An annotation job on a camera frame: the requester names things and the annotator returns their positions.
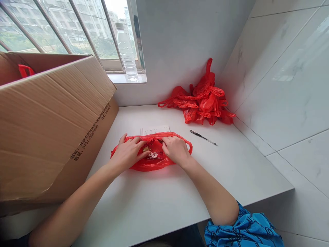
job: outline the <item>plastic water bottle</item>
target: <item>plastic water bottle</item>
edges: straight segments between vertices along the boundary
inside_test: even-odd
[[[118,48],[121,54],[123,66],[126,70],[127,77],[130,81],[137,81],[138,73],[133,48],[130,43],[129,34],[127,31],[124,30],[124,25],[122,23],[116,23],[115,27],[118,31]]]

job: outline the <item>window sill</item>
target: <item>window sill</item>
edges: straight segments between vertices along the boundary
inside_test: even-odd
[[[143,84],[146,83],[146,74],[138,74],[138,80],[132,82],[126,74],[107,74],[114,84]]]

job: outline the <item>person's right hand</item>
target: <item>person's right hand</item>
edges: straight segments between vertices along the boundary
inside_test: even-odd
[[[177,136],[163,137],[162,140],[162,149],[164,153],[177,165],[182,166],[186,161],[192,158],[184,140]]]

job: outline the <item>paper sheet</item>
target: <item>paper sheet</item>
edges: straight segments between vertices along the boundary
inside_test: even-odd
[[[169,126],[168,125],[160,125],[155,127],[144,127],[141,128],[141,136],[147,136],[149,134],[155,134],[159,132],[169,132]]]

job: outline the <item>pile of red plastic bags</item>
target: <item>pile of red plastic bags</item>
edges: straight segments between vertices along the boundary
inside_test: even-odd
[[[215,87],[215,74],[210,72],[212,58],[207,62],[206,74],[196,87],[190,84],[190,92],[181,86],[173,89],[171,97],[158,103],[159,107],[179,107],[183,110],[185,123],[203,124],[208,119],[214,125],[217,118],[226,124],[233,123],[235,114],[226,110],[228,102],[222,89]]]

